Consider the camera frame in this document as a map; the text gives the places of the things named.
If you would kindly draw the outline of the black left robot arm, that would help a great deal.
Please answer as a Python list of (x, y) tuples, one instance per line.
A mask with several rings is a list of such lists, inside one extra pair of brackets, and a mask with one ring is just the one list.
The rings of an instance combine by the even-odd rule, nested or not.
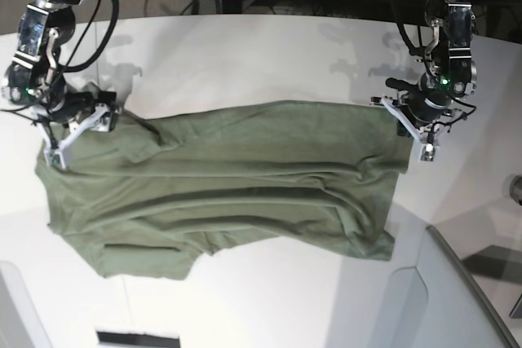
[(476, 65), (471, 40), (476, 17), (470, 0), (427, 0), (424, 18), (431, 30), (428, 44), (414, 45), (397, 10), (392, 12), (410, 55), (421, 62), (424, 73), (415, 84), (388, 78), (396, 90), (391, 106), (404, 116), (403, 127), (432, 141), (438, 132), (450, 130), (476, 111), (464, 99), (476, 88)]

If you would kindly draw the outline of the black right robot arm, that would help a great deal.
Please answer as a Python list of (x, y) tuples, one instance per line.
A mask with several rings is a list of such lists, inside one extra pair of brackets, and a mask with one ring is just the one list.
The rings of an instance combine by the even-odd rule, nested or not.
[(34, 0), (26, 7), (18, 28), (15, 54), (2, 83), (2, 96), (11, 104), (10, 113), (27, 117), (35, 126), (50, 131), (59, 124), (72, 129), (109, 132), (117, 115), (116, 94), (94, 88), (75, 92), (67, 84), (68, 73), (89, 68), (103, 53), (116, 27), (119, 0), (112, 3), (108, 29), (95, 52), (82, 63), (60, 62), (61, 48), (74, 35), (73, 7), (85, 0)]

